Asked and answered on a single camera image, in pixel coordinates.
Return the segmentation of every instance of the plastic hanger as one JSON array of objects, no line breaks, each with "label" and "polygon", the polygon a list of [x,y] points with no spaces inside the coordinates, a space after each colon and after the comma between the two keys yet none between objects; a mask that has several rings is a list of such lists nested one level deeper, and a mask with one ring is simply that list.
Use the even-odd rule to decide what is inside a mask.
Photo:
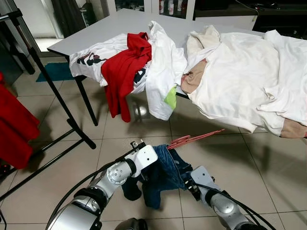
[{"label": "plastic hanger", "polygon": [[193,138],[190,138],[191,135],[186,135],[184,137],[181,137],[181,138],[177,138],[176,140],[173,140],[171,142],[171,144],[167,147],[168,150],[172,150],[174,148],[177,148],[177,147],[180,147],[180,146],[183,146],[183,145],[186,145],[188,143],[191,143],[191,142],[194,142],[196,140],[199,140],[199,139],[202,139],[202,138],[206,138],[208,136],[212,136],[214,134],[217,134],[219,132],[222,132],[224,131],[225,129],[222,128],[220,130],[216,130],[214,132],[211,132],[211,133],[206,133],[206,134],[203,134],[203,135],[200,135],[200,136],[196,136],[196,137],[193,137]]}]

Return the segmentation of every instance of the silver robot arm segment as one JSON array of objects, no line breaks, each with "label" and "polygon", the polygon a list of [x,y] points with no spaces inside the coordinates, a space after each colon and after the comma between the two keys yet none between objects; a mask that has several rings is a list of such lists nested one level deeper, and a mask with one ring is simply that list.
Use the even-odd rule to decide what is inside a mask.
[{"label": "silver robot arm segment", "polygon": [[99,230],[100,216],[115,190],[127,178],[140,175],[141,170],[158,159],[150,145],[138,149],[113,164],[93,180],[87,188],[79,190],[74,199],[53,218],[47,230]]},{"label": "silver robot arm segment", "polygon": [[213,209],[227,230],[243,230],[254,225],[241,213],[238,204],[219,193],[195,185],[195,183],[202,184],[221,191],[220,187],[214,183],[215,179],[203,166],[192,171],[191,177],[194,183],[186,182],[189,191],[192,192],[196,200],[201,200],[206,208]]}]

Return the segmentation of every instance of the blue denim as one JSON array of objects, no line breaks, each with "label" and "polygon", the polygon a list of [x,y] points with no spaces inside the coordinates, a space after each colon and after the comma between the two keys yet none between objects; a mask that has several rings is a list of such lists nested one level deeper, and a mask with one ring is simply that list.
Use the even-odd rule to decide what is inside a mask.
[{"label": "blue denim", "polygon": [[160,192],[178,188],[186,190],[184,182],[190,179],[193,168],[180,158],[176,150],[168,150],[167,145],[153,146],[153,149],[158,160],[142,170],[143,176],[128,178],[122,189],[128,200],[136,200],[142,195],[137,182],[142,182],[146,206],[158,209],[161,203]]}]

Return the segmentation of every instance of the clothing rack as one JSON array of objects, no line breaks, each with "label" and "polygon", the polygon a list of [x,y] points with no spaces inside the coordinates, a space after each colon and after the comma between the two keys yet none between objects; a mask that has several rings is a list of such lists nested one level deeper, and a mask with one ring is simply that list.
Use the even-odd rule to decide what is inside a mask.
[{"label": "clothing rack", "polygon": [[[78,140],[76,143],[74,143],[73,145],[71,145],[69,148],[67,148],[66,150],[64,150],[62,153],[60,153],[58,156],[56,156],[55,158],[53,158],[52,160],[50,160],[48,163],[46,163],[44,166],[40,167],[38,170],[36,170],[34,173],[32,173],[30,176],[28,176],[27,178],[25,178],[24,180],[22,180],[21,182],[19,182],[16,186],[14,186],[13,188],[11,188],[9,191],[7,191],[5,194],[3,194],[2,196],[0,196],[0,201],[4,200],[5,198],[7,198],[10,194],[12,194],[14,191],[16,191],[17,189],[19,189],[21,186],[23,186],[25,183],[27,183],[28,181],[30,181],[32,178],[34,178],[35,176],[37,176],[38,174],[40,174],[43,170],[45,170],[47,167],[49,167],[50,165],[52,165],[53,163],[55,163],[56,161],[58,161],[60,158],[62,158],[64,155],[66,155],[68,152],[70,152],[71,150],[73,150],[75,147],[77,147],[78,145],[80,145],[81,143],[85,142],[86,144],[88,144],[88,146],[91,149],[95,149],[96,145],[95,143],[89,139],[89,137],[79,128],[77,122],[75,121],[74,117],[72,116],[71,112],[69,111],[67,105],[65,104],[63,98],[61,97],[59,91],[57,90],[57,88],[55,87],[54,83],[52,82],[50,76],[48,75],[45,67],[43,66],[39,56],[37,55],[37,52],[35,51],[35,49],[30,45],[30,43],[28,42],[28,40],[26,39],[18,18],[22,17],[22,13],[20,11],[20,9],[17,9],[16,11],[10,12],[6,15],[0,16],[0,23],[4,23],[4,21],[6,20],[11,20],[11,22],[13,23],[13,25],[16,27],[19,35],[21,36],[23,42],[25,43],[27,50],[29,52],[29,54],[31,55],[31,57],[33,58],[33,60],[35,61],[35,63],[37,64],[38,68],[40,69],[40,71],[42,72],[42,74],[44,75],[44,77],[46,78],[46,81],[48,82],[49,86],[51,87],[52,91],[54,92],[56,98],[58,99],[58,101],[60,102],[61,106],[63,107],[63,109],[65,110],[68,119],[67,119],[67,123],[71,126],[71,130],[69,130],[68,132],[66,132],[65,134],[63,134],[62,136],[60,136],[59,138],[57,138],[56,140],[52,141],[51,143],[49,143],[48,145],[46,145],[45,147],[43,147],[42,149],[38,150],[37,152],[35,152],[30,160],[32,160],[33,158],[35,158],[37,155],[43,153],[45,150],[49,149],[51,146],[55,145],[56,143],[58,143],[59,141],[61,141],[62,139],[64,139],[66,136],[68,136],[69,134],[71,134],[72,132],[76,132],[81,139]],[[0,177],[0,181],[2,181],[3,179],[5,179],[8,175],[12,174],[14,171],[16,171],[16,168],[12,168],[10,169],[6,174],[2,175]]]}]

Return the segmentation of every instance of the table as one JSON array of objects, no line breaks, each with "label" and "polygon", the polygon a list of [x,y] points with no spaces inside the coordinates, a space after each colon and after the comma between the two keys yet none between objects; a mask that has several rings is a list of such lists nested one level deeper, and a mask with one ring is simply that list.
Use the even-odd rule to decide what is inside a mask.
[{"label": "table", "polygon": [[[159,14],[146,13],[128,9],[121,9],[116,14],[108,16],[91,26],[61,40],[60,42],[47,48],[49,51],[60,54],[69,60],[69,55],[80,50],[86,49],[96,43],[104,42],[121,33],[139,32],[149,33],[148,24],[150,21],[159,23],[167,35],[175,42],[177,47],[183,47],[186,53],[186,42],[191,31],[200,31],[205,26],[202,22],[190,21],[175,17],[169,17]],[[220,33],[241,32],[253,35],[263,35],[261,32],[242,30],[232,26],[214,25]],[[82,81],[86,76],[75,77],[80,93],[86,107],[90,113],[95,126],[98,125]],[[188,96],[177,87],[177,95],[188,98]]]}]

